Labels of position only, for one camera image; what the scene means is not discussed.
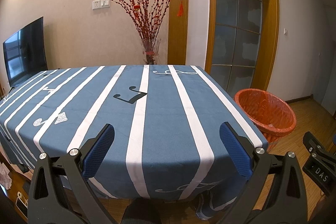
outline wooden door frame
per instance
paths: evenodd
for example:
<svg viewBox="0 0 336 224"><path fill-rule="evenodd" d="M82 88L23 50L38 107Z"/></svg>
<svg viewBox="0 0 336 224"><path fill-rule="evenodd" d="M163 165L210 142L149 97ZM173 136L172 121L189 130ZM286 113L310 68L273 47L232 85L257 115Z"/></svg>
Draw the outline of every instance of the wooden door frame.
<svg viewBox="0 0 336 224"><path fill-rule="evenodd" d="M167 62L172 65L185 65L188 34L188 2L182 0L183 16L178 17L181 0L170 0Z"/></svg>
<svg viewBox="0 0 336 224"><path fill-rule="evenodd" d="M216 0L210 0L205 71L210 74L215 37ZM279 33L279 0L262 0L260 45L251 87L267 90L272 74Z"/></svg>

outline orange trash bin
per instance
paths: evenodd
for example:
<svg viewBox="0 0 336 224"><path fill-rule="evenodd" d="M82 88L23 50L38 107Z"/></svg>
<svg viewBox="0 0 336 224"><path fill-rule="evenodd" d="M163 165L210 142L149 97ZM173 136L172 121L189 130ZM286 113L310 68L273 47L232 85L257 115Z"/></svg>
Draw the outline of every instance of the orange trash bin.
<svg viewBox="0 0 336 224"><path fill-rule="evenodd" d="M258 89L240 90L235 102L245 111L268 141L270 151L282 137L296 126L296 116L290 106L272 93Z"/></svg>

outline blue tablecloth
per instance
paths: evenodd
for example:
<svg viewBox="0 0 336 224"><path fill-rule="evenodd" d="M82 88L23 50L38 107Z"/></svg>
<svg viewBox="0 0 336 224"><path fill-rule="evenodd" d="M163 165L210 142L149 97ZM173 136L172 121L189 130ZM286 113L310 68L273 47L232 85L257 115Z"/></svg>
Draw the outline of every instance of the blue tablecloth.
<svg viewBox="0 0 336 224"><path fill-rule="evenodd" d="M179 200L219 187L221 197L200 196L199 216L207 218L207 210L232 202L245 183L219 138L226 121L255 147L267 148L260 131L199 67L71 68L43 71L1 101L0 141L13 163L33 169L41 152L53 157L80 148L110 123L115 141L90 179L95 191Z"/></svg>

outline tv screen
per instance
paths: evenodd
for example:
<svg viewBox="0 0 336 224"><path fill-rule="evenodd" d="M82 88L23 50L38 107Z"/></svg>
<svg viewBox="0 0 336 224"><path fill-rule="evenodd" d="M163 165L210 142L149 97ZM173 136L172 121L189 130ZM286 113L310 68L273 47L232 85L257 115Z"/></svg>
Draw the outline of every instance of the tv screen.
<svg viewBox="0 0 336 224"><path fill-rule="evenodd" d="M3 43L8 82L18 86L47 69L43 40L43 17L22 28Z"/></svg>

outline baseboard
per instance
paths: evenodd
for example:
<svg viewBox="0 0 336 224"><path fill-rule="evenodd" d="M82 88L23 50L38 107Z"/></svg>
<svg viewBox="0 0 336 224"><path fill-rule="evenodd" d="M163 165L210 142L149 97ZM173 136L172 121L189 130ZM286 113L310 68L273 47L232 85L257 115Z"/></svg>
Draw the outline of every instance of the baseboard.
<svg viewBox="0 0 336 224"><path fill-rule="evenodd" d="M311 94L310 96L305 96L305 97L300 97L300 98L288 100L288 101L286 101L286 103L291 104L291 103L295 103L295 102L299 102L299 101L303 101L303 100L307 100L307 99L314 99L314 95Z"/></svg>

